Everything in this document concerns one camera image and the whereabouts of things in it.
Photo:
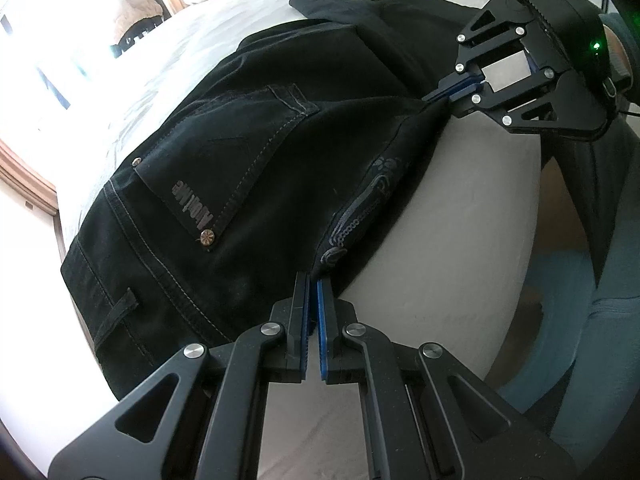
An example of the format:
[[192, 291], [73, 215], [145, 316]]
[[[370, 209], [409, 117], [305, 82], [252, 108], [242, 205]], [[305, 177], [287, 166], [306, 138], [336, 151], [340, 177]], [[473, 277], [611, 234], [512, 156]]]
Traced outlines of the person right hand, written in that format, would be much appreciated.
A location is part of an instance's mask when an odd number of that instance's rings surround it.
[[616, 90], [631, 103], [639, 104], [639, 46], [618, 13], [601, 14], [611, 78]]

